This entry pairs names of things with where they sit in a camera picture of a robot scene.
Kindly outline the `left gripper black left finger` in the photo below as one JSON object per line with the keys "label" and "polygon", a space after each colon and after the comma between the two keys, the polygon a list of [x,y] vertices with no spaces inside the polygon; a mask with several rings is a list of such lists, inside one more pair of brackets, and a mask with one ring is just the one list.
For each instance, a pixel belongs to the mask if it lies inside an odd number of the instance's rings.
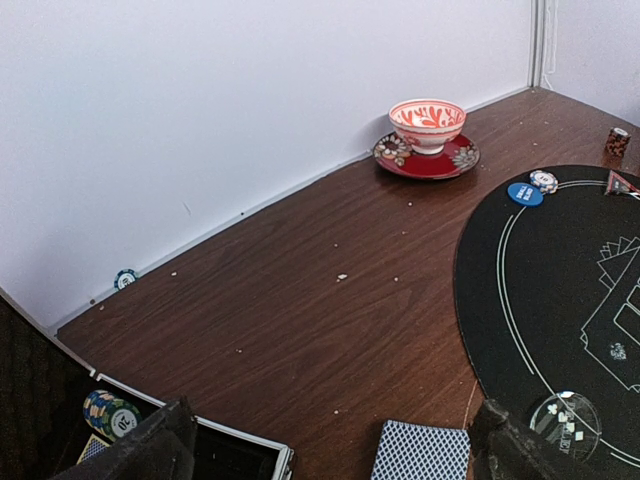
{"label": "left gripper black left finger", "polygon": [[182,396],[168,402],[102,453],[58,479],[185,479],[193,477],[197,422]]}

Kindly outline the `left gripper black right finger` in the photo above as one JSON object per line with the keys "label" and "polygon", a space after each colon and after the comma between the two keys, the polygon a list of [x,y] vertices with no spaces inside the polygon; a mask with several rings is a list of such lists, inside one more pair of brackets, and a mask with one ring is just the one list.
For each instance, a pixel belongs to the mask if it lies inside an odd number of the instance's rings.
{"label": "left gripper black right finger", "polygon": [[561,453],[496,400],[486,399],[469,425],[475,479],[618,479],[613,467],[596,468]]}

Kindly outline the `grey dealer button disc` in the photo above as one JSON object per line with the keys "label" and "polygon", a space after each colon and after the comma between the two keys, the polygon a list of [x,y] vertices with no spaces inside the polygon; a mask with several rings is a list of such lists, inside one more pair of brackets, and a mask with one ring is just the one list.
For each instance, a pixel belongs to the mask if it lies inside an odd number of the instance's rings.
{"label": "grey dealer button disc", "polygon": [[533,412],[529,428],[580,462],[592,456],[602,432],[595,406],[573,391],[554,393],[544,400]]}

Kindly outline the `blue small blind button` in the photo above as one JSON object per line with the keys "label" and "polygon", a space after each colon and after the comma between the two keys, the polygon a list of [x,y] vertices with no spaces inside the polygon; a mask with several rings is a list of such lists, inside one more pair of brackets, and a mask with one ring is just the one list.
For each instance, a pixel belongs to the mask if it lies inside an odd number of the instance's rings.
{"label": "blue small blind button", "polygon": [[524,182],[510,184],[507,195],[513,202],[524,207],[537,207],[544,201],[544,195],[537,187]]}

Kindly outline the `blue cream chips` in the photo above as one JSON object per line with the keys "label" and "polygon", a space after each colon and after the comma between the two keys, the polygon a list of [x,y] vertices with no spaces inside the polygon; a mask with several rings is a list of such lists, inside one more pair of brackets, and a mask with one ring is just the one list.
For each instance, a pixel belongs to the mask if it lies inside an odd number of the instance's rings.
{"label": "blue cream chips", "polygon": [[553,194],[559,186],[556,176],[544,170],[532,171],[529,174],[529,179],[530,183],[538,188],[542,194]]}

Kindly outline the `red black triangle marker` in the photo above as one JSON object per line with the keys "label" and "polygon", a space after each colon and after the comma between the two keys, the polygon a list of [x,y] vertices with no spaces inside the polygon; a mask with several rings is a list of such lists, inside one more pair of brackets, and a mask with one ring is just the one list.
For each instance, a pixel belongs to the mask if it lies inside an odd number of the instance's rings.
{"label": "red black triangle marker", "polygon": [[636,199],[640,196],[639,189],[614,170],[609,171],[605,194],[618,196],[627,195]]}

